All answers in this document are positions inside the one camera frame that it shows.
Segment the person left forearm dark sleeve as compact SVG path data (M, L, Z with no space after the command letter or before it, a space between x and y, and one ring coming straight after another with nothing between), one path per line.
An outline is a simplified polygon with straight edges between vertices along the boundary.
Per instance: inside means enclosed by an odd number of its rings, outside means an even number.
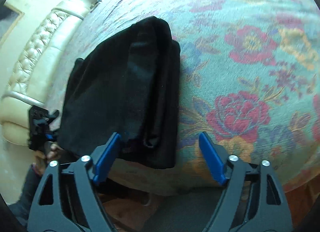
M25 228L28 224L30 208L41 178L42 175L36 171L34 165L31 165L25 177L19 200L14 204L8 205L10 211Z

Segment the person left hand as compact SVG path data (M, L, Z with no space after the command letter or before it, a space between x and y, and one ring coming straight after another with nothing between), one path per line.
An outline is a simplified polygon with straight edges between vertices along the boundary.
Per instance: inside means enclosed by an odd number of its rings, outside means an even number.
M44 146L44 152L35 152L33 167L37 172L43 173L46 170L47 165L53 160L60 159L64 152L65 151L56 143L47 142Z

